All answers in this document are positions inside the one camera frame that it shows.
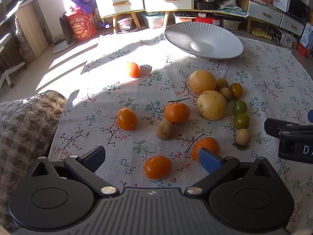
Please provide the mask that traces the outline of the pale longan with leaf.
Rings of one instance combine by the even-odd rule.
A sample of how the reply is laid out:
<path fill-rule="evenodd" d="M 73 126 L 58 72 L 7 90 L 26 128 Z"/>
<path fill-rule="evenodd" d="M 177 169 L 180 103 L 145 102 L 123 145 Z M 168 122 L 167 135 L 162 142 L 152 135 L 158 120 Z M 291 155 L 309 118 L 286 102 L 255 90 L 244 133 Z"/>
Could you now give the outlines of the pale longan with leaf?
<path fill-rule="evenodd" d="M 242 128 L 236 133 L 236 142 L 241 146 L 248 145 L 251 141 L 251 133 L 249 130 Z"/>

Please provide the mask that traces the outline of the orange tomato front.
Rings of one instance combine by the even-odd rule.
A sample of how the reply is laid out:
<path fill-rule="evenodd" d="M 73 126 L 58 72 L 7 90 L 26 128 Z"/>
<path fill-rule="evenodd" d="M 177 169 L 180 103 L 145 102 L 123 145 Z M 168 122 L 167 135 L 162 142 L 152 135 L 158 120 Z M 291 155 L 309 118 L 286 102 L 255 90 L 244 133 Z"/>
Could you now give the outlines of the orange tomato front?
<path fill-rule="evenodd" d="M 144 163 L 144 173 L 152 180 L 159 180 L 167 177 L 172 170 L 172 162 L 169 158 L 157 155 L 149 158 Z"/>

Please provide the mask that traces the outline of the large yellow passion fruit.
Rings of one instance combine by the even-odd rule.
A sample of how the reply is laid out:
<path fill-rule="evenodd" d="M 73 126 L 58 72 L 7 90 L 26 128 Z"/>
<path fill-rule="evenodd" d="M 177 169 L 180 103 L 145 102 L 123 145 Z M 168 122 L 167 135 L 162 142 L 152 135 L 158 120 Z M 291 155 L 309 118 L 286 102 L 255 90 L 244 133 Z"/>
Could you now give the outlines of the large yellow passion fruit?
<path fill-rule="evenodd" d="M 207 90 L 197 98 L 197 107 L 200 114 L 208 120 L 219 120 L 226 113 L 227 102 L 219 92 Z"/>

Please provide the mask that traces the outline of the brown kiwi-like fruit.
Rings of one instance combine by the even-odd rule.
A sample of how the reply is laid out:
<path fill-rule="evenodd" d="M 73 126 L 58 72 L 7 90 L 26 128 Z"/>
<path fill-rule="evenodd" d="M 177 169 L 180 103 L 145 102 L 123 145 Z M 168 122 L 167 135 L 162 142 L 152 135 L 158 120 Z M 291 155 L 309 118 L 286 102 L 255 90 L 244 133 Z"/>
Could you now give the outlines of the brown kiwi-like fruit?
<path fill-rule="evenodd" d="M 169 140 L 175 136 L 176 127 L 170 121 L 163 121 L 156 127 L 156 136 L 161 140 Z"/>

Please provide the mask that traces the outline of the tangerine with stem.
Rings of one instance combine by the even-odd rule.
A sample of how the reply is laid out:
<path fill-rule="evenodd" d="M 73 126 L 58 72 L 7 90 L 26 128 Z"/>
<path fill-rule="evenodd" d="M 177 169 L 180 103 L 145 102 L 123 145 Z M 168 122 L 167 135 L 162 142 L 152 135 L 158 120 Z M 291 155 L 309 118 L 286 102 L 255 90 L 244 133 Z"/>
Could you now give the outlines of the tangerine with stem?
<path fill-rule="evenodd" d="M 190 118 L 189 107 L 184 103 L 184 99 L 173 100 L 164 109 L 165 119 L 174 124 L 184 124 Z"/>

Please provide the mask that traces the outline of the brown longan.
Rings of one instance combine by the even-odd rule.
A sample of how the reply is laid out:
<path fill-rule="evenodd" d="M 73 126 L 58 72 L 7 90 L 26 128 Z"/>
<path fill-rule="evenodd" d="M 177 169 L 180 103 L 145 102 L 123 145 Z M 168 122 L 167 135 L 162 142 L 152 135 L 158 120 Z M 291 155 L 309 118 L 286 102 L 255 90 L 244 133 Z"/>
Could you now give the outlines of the brown longan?
<path fill-rule="evenodd" d="M 218 78 L 216 80 L 216 91 L 220 91 L 222 88 L 228 88 L 228 82 L 225 79 Z"/>
<path fill-rule="evenodd" d="M 230 102 L 232 100 L 232 93 L 229 88 L 221 88 L 219 93 L 222 94 L 226 102 Z"/>

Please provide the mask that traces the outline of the amber cherry tomato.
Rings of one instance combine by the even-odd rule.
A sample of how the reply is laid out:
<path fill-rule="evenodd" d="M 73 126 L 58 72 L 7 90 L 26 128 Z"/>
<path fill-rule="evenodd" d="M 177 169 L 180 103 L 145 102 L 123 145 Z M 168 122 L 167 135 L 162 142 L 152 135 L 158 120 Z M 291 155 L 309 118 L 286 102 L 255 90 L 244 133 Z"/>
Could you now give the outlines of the amber cherry tomato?
<path fill-rule="evenodd" d="M 232 83 L 229 87 L 233 100 L 238 100 L 243 94 L 243 88 L 239 83 Z"/>

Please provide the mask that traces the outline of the large orange passion fruit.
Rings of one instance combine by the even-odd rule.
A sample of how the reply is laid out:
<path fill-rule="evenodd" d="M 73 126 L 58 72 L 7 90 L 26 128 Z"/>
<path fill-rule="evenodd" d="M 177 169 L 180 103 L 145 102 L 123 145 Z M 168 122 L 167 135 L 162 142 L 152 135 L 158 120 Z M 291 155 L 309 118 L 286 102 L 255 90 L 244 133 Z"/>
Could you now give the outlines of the large orange passion fruit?
<path fill-rule="evenodd" d="M 204 91 L 215 90 L 216 78 L 207 70 L 196 70 L 188 79 L 189 88 L 195 94 L 201 94 Z"/>

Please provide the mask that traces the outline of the sunlit orange tomato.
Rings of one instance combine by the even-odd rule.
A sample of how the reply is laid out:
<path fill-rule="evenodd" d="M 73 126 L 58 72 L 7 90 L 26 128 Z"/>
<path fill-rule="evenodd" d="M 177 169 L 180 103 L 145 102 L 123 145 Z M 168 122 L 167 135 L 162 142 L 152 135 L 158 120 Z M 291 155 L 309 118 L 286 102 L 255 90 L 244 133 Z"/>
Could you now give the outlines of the sunlit orange tomato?
<path fill-rule="evenodd" d="M 126 71 L 127 71 L 127 75 L 131 78 L 138 78 L 139 77 L 140 68 L 137 65 L 137 63 L 134 63 L 134 62 L 128 63 Z"/>

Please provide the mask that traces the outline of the quilted grey blanket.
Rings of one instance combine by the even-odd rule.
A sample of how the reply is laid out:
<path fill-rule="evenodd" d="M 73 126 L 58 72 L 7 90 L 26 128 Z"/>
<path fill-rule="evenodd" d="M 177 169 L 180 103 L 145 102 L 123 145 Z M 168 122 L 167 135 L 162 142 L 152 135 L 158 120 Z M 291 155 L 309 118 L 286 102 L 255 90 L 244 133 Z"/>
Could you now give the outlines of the quilted grey blanket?
<path fill-rule="evenodd" d="M 8 202 L 32 163 L 47 153 L 67 99 L 48 90 L 1 103 L 1 226 L 16 230 Z"/>

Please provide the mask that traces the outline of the floral white tablecloth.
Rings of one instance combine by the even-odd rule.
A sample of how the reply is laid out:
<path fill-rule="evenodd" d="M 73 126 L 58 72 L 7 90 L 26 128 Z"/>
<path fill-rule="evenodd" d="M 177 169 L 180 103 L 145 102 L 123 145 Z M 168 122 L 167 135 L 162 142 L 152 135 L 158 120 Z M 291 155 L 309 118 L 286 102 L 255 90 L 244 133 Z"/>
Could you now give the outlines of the floral white tablecloth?
<path fill-rule="evenodd" d="M 248 38 L 240 40 L 244 51 L 239 57 L 212 60 L 187 54 L 166 41 L 157 29 L 100 36 L 67 100 L 50 159 L 61 161 L 102 145 L 107 157 L 97 175 L 119 190 L 135 186 L 186 189 L 206 175 L 192 158 L 192 147 L 212 137 L 220 145 L 222 156 L 232 155 L 248 162 L 267 158 L 294 199 L 288 230 L 312 228 L 312 165 L 279 158 L 278 140 L 264 130 L 267 118 L 309 124 L 312 79 L 288 50 Z M 130 62 L 139 66 L 138 78 L 127 75 Z M 235 144 L 232 103 L 217 121 L 199 113 L 198 95 L 188 84 L 189 76 L 197 70 L 242 86 L 241 99 L 247 104 L 250 118 L 251 141 L 247 149 Z M 189 120 L 174 124 L 172 139 L 159 139 L 156 128 L 166 121 L 165 107 L 181 99 L 190 109 Z M 122 108 L 136 113 L 136 129 L 118 126 L 117 112 Z M 167 177 L 152 180 L 143 168 L 149 158 L 157 155 L 169 158 L 172 170 Z"/>

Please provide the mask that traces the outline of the low white tv cabinet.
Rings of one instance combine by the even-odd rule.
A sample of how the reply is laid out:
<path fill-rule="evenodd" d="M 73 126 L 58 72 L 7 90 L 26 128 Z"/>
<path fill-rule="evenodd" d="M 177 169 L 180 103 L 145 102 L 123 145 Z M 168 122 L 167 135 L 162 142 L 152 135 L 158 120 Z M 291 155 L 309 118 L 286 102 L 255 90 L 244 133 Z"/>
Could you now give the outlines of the low white tv cabinet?
<path fill-rule="evenodd" d="M 287 14 L 287 5 L 288 0 L 194 0 L 198 11 L 246 18 L 248 30 L 252 20 L 258 20 L 301 36 L 308 21 Z"/>

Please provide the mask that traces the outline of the white ribbed plate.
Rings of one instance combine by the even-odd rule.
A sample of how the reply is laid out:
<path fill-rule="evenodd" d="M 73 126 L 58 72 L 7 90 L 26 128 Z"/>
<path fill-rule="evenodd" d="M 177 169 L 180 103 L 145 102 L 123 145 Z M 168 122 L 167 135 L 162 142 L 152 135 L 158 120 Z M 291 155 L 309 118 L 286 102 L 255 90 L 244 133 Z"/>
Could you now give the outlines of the white ribbed plate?
<path fill-rule="evenodd" d="M 167 27 L 164 38 L 181 50 L 204 58 L 228 60 L 244 51 L 232 32 L 208 23 L 182 22 Z"/>

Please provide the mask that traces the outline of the black microwave oven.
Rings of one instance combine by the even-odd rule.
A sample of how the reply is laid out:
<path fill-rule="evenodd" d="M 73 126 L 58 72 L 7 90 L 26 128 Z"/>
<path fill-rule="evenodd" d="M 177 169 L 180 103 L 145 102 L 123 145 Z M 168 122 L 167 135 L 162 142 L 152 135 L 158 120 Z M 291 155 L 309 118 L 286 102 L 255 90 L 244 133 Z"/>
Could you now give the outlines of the black microwave oven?
<path fill-rule="evenodd" d="M 286 12 L 301 21 L 309 20 L 310 8 L 302 0 L 288 0 Z"/>

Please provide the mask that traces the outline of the red round drum container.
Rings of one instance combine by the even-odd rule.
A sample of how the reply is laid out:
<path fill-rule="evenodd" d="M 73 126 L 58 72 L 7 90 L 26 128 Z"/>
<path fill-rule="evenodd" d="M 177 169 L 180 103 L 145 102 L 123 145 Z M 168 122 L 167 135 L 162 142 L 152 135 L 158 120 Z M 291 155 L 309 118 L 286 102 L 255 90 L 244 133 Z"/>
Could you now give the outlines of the red round drum container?
<path fill-rule="evenodd" d="M 65 16 L 77 41 L 87 41 L 97 34 L 94 12 L 86 13 L 82 9 L 77 9 L 66 12 Z"/>

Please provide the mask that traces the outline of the wooden desk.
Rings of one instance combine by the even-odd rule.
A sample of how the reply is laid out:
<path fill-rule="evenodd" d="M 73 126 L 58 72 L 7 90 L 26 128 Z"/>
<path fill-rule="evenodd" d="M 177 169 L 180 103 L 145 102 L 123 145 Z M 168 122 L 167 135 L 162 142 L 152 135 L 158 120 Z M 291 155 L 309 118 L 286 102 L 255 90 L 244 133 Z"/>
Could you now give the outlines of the wooden desk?
<path fill-rule="evenodd" d="M 1 0 L 1 26 L 12 28 L 26 61 L 34 61 L 48 48 L 45 20 L 37 0 Z"/>

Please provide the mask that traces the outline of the red storage box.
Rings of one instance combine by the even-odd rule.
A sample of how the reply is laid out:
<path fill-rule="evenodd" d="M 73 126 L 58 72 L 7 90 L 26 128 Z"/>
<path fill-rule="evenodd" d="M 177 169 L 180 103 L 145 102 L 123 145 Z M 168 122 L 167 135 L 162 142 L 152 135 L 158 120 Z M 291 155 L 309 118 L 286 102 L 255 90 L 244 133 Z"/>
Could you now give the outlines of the red storage box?
<path fill-rule="evenodd" d="M 220 19 L 214 19 L 214 18 L 200 18 L 200 17 L 196 17 L 194 19 L 195 22 L 201 22 L 201 23 L 208 23 L 208 24 L 212 24 L 212 25 L 216 25 L 216 26 L 220 26 Z"/>

